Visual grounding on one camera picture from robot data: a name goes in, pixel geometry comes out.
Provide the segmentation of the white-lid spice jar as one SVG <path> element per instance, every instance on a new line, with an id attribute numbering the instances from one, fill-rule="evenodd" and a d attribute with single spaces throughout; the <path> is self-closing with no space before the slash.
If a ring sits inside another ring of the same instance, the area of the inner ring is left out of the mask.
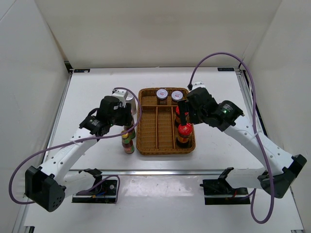
<path id="1" fill-rule="evenodd" d="M 183 99 L 183 93 L 181 91 L 173 91 L 171 94 L 172 105 L 177 105 L 179 101 Z"/>
<path id="2" fill-rule="evenodd" d="M 168 91 L 164 88 L 157 90 L 156 92 L 157 104 L 167 105 Z"/>

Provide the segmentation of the red-lid sauce jar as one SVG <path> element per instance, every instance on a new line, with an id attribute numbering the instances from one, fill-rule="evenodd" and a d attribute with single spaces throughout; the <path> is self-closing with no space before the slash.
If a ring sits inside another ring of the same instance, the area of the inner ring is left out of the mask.
<path id="1" fill-rule="evenodd" d="M 180 124 L 177 128 L 176 143 L 181 148 L 187 148 L 190 143 L 190 137 L 192 135 L 192 125 L 187 123 L 186 125 Z"/>
<path id="2" fill-rule="evenodd" d="M 186 116 L 186 122 L 189 122 L 189 113 L 186 112 L 185 113 Z M 175 120 L 174 120 L 175 126 L 178 127 L 181 124 L 181 120 L 180 120 L 180 112 L 179 112 L 179 107 L 177 106 L 175 109 Z"/>

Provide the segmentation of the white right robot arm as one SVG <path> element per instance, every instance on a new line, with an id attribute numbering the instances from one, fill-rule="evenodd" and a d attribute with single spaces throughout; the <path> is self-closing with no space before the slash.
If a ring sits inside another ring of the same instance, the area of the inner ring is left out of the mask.
<path id="1" fill-rule="evenodd" d="M 229 100 L 217 103 L 206 88 L 190 91 L 178 102 L 182 125 L 205 123 L 235 139 L 262 165 L 258 169 L 225 169 L 211 183 L 222 194 L 239 188 L 262 189 L 281 199 L 307 162 L 301 155 L 292 155 L 277 146 L 265 134 L 256 132 L 242 109 Z"/>

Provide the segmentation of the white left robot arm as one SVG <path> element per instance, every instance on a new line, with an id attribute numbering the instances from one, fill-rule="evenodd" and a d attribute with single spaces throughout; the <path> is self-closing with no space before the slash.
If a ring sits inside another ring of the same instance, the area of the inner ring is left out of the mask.
<path id="1" fill-rule="evenodd" d="M 70 141 L 39 167 L 31 166 L 25 172 L 25 194 L 48 212 L 55 211 L 63 200 L 75 194 L 97 194 L 104 178 L 94 169 L 84 169 L 77 175 L 68 175 L 71 167 L 113 126 L 130 127 L 133 124 L 132 106 L 135 102 L 105 96 L 100 106 L 93 109 L 80 123 Z"/>

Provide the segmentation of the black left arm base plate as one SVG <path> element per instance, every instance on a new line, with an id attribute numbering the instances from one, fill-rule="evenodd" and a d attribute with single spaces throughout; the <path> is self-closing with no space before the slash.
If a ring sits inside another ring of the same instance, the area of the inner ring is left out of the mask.
<path id="1" fill-rule="evenodd" d="M 95 181 L 95 185 L 91 191 L 73 195 L 72 203 L 82 204 L 116 204 L 119 197 L 120 178 L 118 175 L 109 175 L 100 177 Z"/>

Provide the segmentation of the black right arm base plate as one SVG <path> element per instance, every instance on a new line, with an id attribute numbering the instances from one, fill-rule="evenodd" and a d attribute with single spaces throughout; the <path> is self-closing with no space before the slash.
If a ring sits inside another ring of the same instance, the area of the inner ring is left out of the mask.
<path id="1" fill-rule="evenodd" d="M 205 205 L 249 205 L 250 198 L 247 188 L 231 188 L 222 185 L 218 180 L 203 180 Z"/>

